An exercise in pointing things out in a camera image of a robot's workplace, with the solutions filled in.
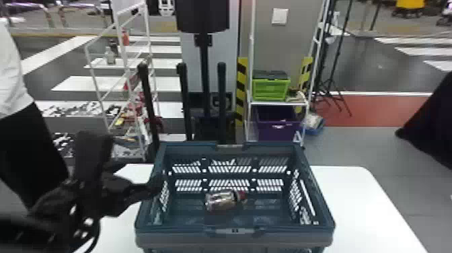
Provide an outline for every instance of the tripod stand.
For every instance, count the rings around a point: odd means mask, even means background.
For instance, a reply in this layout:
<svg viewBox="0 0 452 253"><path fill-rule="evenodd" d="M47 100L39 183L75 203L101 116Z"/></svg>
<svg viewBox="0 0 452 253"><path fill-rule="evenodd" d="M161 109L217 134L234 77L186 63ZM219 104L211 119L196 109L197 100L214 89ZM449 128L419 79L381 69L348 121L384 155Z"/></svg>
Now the tripod stand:
<svg viewBox="0 0 452 253"><path fill-rule="evenodd" d="M331 26L331 20L332 20L332 16L334 13L334 9L336 7L336 2L337 0L334 1L334 3L331 6L330 9L330 14L328 16L328 20L324 20L324 27L326 27L328 25L328 29L324 29L324 32L328 32ZM331 106L331 104L328 102L328 98L331 99L335 105L338 107L339 111L342 111L342 107L339 105L338 101L342 102L345 106L345 108L347 109L348 115L352 116L352 112L350 111L350 108L348 107L347 102L344 99L344 96L341 94L338 86L336 85L336 82L334 81L334 73L336 72L336 66L338 64L338 59L340 56L340 49L342 48L342 42L344 41L344 34L345 34L345 29L347 27L347 23L348 23L348 19L350 17L350 10L352 9L352 3L353 0L349 0L348 1L348 9L347 9L347 14L345 15L345 20L344 20L344 25L342 26L342 32L341 35L339 37L339 44L338 44L338 48L336 49L336 55L334 56L334 61L333 61L333 67L330 73L330 77L325 80L325 81L321 81L322 78L322 73L325 67L325 60L326 60L326 56L327 56L327 51L328 51L328 43L324 40L324 46L323 48L323 52L322 52L322 57L321 57L321 67L319 72L317 73L317 76L315 77L315 94L314 94L314 103L317 102L317 96L321 96L323 99L320 100L319 102L323 102L325 101L329 106ZM334 96L333 94L331 94L331 88L334 88L337 92L337 96Z"/></svg>

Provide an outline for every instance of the white table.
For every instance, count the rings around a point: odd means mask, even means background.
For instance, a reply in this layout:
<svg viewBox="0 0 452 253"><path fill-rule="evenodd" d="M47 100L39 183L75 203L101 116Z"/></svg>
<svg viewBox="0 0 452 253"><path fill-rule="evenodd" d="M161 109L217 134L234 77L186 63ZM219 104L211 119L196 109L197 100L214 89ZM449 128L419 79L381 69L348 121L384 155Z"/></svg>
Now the white table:
<svg viewBox="0 0 452 253"><path fill-rule="evenodd" d="M151 170L151 165L129 164L117 174L144 183ZM333 244L325 253L427 253L368 170L339 166L312 166L312 170L336 221ZM118 218L103 218L93 253L143 253L135 244L138 208L135 204Z"/></svg>

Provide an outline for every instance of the gray wall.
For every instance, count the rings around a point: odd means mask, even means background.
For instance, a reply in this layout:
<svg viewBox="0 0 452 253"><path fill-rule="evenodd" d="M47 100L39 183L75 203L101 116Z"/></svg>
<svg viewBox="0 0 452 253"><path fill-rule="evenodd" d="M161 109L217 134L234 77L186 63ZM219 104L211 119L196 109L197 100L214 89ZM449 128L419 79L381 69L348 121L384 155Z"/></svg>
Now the gray wall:
<svg viewBox="0 0 452 253"><path fill-rule="evenodd" d="M254 69L283 70L297 83L299 68L311 45L322 0L257 0ZM287 8L285 26L271 24L273 8ZM251 1L242 0L240 56L248 57Z"/></svg>

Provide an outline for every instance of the bottle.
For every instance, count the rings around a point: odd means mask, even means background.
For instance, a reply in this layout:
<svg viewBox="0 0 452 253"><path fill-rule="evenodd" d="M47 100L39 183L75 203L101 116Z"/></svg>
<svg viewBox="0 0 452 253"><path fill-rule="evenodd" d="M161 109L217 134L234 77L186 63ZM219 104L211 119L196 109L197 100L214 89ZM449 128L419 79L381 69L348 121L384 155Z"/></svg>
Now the bottle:
<svg viewBox="0 0 452 253"><path fill-rule="evenodd" d="M234 208L247 199L246 193L240 190L221 190L206 193L206 209L209 212L224 211Z"/></svg>
<svg viewBox="0 0 452 253"><path fill-rule="evenodd" d="M116 64L116 57L114 55L114 52L109 46L105 47L105 60L107 62L107 65L115 65Z"/></svg>
<svg viewBox="0 0 452 253"><path fill-rule="evenodd" d="M130 45L130 40L128 39L128 32L127 30L122 30L122 44L125 46Z"/></svg>
<svg viewBox="0 0 452 253"><path fill-rule="evenodd" d="M109 45L110 45L110 49L112 50L112 52L114 52L114 56L119 57L118 43L116 43L115 40L111 39Z"/></svg>

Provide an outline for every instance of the white shirt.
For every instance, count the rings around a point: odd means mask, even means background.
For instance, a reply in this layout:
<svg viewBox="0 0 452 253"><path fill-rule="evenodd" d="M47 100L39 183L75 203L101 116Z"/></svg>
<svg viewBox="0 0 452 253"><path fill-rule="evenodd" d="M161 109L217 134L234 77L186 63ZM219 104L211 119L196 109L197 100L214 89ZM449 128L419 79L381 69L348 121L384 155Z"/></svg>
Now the white shirt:
<svg viewBox="0 0 452 253"><path fill-rule="evenodd" d="M19 52L7 28L0 24L0 119L32 102L22 77Z"/></svg>

